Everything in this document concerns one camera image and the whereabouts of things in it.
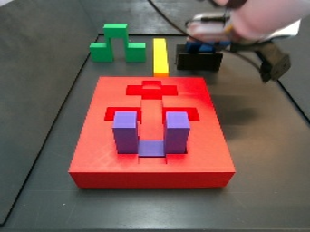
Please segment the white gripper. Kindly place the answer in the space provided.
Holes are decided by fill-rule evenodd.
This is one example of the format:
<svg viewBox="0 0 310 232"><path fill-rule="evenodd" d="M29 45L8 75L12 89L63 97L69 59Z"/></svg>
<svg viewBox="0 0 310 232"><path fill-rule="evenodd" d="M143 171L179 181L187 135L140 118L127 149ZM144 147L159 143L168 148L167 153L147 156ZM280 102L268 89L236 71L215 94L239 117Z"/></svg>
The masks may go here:
<svg viewBox="0 0 310 232"><path fill-rule="evenodd" d="M294 37L299 33L300 22L296 21L288 26L276 29L271 34L263 35L260 38L243 38L234 32L230 34L228 28L230 15L220 13L200 13L196 14L186 22L187 41L190 43L215 44L231 42L236 44L260 44L275 39L286 39Z"/></svg>

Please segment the robot arm wrist link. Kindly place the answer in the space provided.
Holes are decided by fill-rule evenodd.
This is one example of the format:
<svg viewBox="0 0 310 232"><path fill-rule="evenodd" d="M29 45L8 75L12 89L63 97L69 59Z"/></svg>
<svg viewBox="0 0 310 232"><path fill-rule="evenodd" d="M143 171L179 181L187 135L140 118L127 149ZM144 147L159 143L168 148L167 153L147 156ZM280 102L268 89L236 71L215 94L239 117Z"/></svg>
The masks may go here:
<svg viewBox="0 0 310 232"><path fill-rule="evenodd" d="M310 0L212 0L230 9L224 32L232 41L258 41L310 15Z"/></svg>

